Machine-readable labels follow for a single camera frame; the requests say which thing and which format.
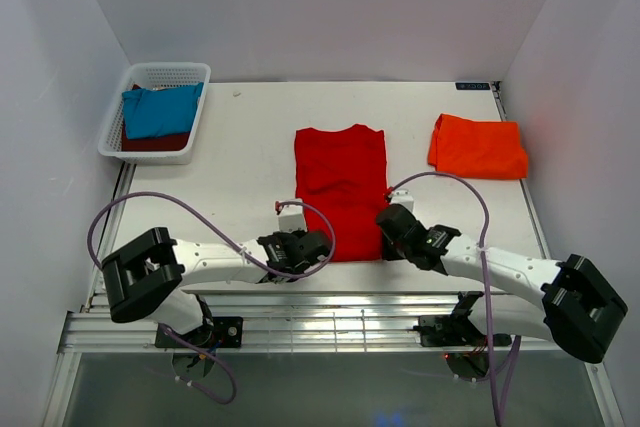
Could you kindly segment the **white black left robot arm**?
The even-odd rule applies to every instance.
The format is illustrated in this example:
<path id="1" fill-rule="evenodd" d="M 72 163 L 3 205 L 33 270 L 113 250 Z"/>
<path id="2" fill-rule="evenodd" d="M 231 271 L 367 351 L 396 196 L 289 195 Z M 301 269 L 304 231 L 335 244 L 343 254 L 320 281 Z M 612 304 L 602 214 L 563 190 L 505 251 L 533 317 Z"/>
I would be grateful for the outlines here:
<path id="1" fill-rule="evenodd" d="M 152 228 L 101 263 L 111 320 L 149 319 L 169 326 L 188 345 L 201 346 L 211 337 L 212 315 L 190 287 L 295 281 L 327 259 L 331 249 L 322 231 L 275 232 L 234 249 L 174 239 L 167 228 Z"/>

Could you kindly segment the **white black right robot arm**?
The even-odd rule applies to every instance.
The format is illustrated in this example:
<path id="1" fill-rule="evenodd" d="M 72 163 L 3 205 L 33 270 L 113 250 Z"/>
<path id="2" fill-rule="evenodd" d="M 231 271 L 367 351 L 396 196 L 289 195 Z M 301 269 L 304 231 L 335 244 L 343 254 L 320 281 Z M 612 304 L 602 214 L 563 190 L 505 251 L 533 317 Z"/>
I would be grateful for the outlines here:
<path id="1" fill-rule="evenodd" d="M 615 289 L 587 258 L 565 261 L 534 259 L 497 248 L 481 250 L 458 230 L 425 228 L 399 204 L 376 217 L 384 237 L 398 255 L 424 271 L 488 282 L 507 294 L 492 311 L 478 307 L 478 294 L 458 302 L 444 328 L 446 336 L 474 344 L 488 331 L 500 335 L 553 341 L 564 352 L 597 364 L 628 312 Z"/>

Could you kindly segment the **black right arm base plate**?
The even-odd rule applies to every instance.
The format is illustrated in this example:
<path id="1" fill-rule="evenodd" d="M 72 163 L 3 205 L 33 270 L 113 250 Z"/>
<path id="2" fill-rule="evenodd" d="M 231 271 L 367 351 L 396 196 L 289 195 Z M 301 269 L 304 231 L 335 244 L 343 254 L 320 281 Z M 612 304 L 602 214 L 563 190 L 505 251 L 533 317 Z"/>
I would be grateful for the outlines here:
<path id="1" fill-rule="evenodd" d="M 419 334 L 420 344 L 423 347 L 486 347 L 487 335 L 470 320 L 483 296 L 479 291 L 459 292 L 458 302 L 450 314 L 420 316 L 412 327 Z"/>

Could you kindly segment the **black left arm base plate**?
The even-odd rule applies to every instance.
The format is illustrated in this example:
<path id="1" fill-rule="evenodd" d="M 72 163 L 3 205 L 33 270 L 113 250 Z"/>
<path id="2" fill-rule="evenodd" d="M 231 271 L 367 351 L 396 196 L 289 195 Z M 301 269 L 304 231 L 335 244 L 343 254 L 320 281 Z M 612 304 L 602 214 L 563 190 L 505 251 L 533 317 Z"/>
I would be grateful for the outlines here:
<path id="1" fill-rule="evenodd" d="M 244 319 L 239 316 L 213 317 L 205 322 L 177 320 L 168 326 L 184 341 L 199 348 L 239 348 Z"/>

